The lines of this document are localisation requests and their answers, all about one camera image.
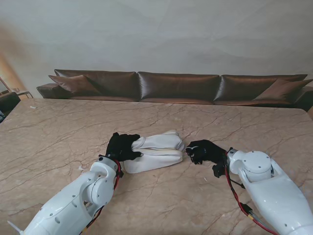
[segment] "folded white cloth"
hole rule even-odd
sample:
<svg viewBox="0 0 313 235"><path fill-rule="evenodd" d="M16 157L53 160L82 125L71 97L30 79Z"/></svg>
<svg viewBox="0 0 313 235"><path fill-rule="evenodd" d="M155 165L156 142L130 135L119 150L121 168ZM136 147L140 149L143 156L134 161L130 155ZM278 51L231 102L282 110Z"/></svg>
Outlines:
<svg viewBox="0 0 313 235"><path fill-rule="evenodd" d="M161 135L141 137L134 141L132 150L141 152L142 157L124 161L122 166L127 173L139 173L173 165L182 161L184 144L176 131Z"/></svg>

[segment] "sofa cushion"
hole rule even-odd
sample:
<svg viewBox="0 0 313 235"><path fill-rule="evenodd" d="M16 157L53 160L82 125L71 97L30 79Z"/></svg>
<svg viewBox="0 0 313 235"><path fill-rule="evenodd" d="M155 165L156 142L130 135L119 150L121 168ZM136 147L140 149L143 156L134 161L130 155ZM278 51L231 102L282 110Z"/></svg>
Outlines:
<svg viewBox="0 0 313 235"><path fill-rule="evenodd" d="M141 99L187 98L213 100L219 75L138 72Z"/></svg>
<svg viewBox="0 0 313 235"><path fill-rule="evenodd" d="M57 84L59 84L64 90L71 92L73 95L100 95L101 93L83 76L74 77L49 77Z"/></svg>
<svg viewBox="0 0 313 235"><path fill-rule="evenodd" d="M142 99L140 102L149 103L172 103L172 104L213 104L212 101L201 99L187 99L187 98L148 98Z"/></svg>
<svg viewBox="0 0 313 235"><path fill-rule="evenodd" d="M299 91L307 84L312 82L313 79L289 82L286 80L277 79L269 88L262 92L254 100L287 100L288 96L292 95L293 92Z"/></svg>
<svg viewBox="0 0 313 235"><path fill-rule="evenodd" d="M241 76L222 75L215 101L252 100L269 88L277 79L302 81L307 75Z"/></svg>
<svg viewBox="0 0 313 235"><path fill-rule="evenodd" d="M136 99L127 98L127 97L118 97L118 96L73 96L69 99L84 99L84 100L104 100L104 101L126 101L134 102Z"/></svg>
<svg viewBox="0 0 313 235"><path fill-rule="evenodd" d="M112 72L93 70L54 70L58 76L71 77L84 75L102 94L107 96L129 97L139 100L139 82L136 72Z"/></svg>
<svg viewBox="0 0 313 235"><path fill-rule="evenodd" d="M277 107L288 108L292 103L286 100L231 100L231 101L215 101L216 105L228 106L256 106L256 107Z"/></svg>

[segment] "sofa backrest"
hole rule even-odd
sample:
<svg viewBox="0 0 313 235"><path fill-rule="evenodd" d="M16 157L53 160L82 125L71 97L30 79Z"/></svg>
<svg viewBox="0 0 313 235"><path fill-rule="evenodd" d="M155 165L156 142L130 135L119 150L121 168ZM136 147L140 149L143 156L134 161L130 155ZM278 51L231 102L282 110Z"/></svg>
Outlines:
<svg viewBox="0 0 313 235"><path fill-rule="evenodd" d="M139 80L136 72L111 72L94 70L54 70L57 76L73 77L84 75L107 96L128 97L139 100Z"/></svg>
<svg viewBox="0 0 313 235"><path fill-rule="evenodd" d="M219 75L138 72L141 99L187 98L212 101Z"/></svg>
<svg viewBox="0 0 313 235"><path fill-rule="evenodd" d="M277 79L302 81L307 75L246 76L222 75L220 88L214 101L253 100Z"/></svg>

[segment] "throw pillow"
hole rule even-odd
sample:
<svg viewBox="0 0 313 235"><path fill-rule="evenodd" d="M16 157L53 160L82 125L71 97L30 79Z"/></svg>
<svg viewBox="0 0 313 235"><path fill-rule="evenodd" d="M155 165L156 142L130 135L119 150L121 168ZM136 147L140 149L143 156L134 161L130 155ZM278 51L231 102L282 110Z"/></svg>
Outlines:
<svg viewBox="0 0 313 235"><path fill-rule="evenodd" d="M83 75L74 77L49 77L64 90L71 92L73 95L101 95L101 93L88 81Z"/></svg>
<svg viewBox="0 0 313 235"><path fill-rule="evenodd" d="M312 81L313 79L289 82L286 80L277 79L269 88L267 88L254 100L286 100L290 94L300 90Z"/></svg>

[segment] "brown leather sofa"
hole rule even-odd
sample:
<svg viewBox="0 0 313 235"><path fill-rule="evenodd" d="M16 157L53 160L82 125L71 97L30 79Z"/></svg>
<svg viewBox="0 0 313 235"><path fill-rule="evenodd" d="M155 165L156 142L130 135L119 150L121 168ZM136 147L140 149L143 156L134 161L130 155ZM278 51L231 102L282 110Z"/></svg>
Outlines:
<svg viewBox="0 0 313 235"><path fill-rule="evenodd" d="M43 98L287 107L306 111L313 105L313 87L294 92L288 100L254 100L277 79L302 81L305 74L219 76L89 70L55 70L55 73L62 77L84 75L102 95L73 96L58 84L50 83L37 87Z"/></svg>

